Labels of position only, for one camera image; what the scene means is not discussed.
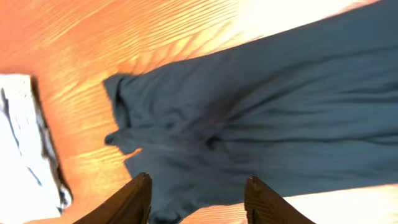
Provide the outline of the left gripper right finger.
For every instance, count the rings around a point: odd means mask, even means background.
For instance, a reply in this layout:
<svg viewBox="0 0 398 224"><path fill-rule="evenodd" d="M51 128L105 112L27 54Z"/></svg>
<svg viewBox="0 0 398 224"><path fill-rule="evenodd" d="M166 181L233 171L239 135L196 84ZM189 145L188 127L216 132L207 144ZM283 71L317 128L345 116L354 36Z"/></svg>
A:
<svg viewBox="0 0 398 224"><path fill-rule="evenodd" d="M248 224L315 224L258 177L250 177L244 190Z"/></svg>

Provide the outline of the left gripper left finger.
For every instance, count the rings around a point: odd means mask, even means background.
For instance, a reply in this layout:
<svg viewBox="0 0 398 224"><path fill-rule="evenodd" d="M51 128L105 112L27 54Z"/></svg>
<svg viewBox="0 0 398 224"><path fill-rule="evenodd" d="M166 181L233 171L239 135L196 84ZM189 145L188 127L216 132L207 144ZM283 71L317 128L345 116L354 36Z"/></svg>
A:
<svg viewBox="0 0 398 224"><path fill-rule="evenodd" d="M147 224L152 198L152 179L140 173L75 224Z"/></svg>

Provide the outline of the dark navy t-shirt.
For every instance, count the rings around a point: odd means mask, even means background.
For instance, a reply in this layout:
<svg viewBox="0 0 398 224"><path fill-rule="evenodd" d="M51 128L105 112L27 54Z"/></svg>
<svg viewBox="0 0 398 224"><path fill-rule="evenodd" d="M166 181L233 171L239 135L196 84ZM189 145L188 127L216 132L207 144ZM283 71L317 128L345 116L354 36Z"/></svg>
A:
<svg viewBox="0 0 398 224"><path fill-rule="evenodd" d="M397 182L396 0L104 87L151 223L241 203L250 176L283 197Z"/></svg>

